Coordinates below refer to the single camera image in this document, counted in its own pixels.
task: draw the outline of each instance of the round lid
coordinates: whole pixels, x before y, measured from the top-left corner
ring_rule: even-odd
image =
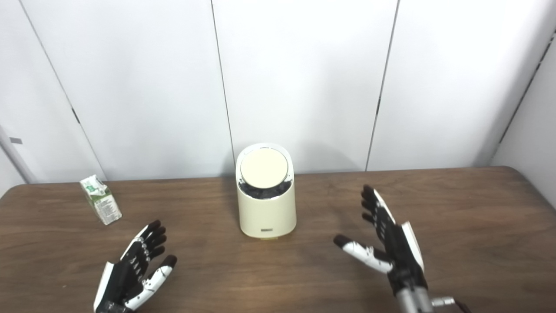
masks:
[[[274,187],[284,180],[286,174],[286,158],[271,148],[253,150],[241,162],[241,176],[256,188]]]

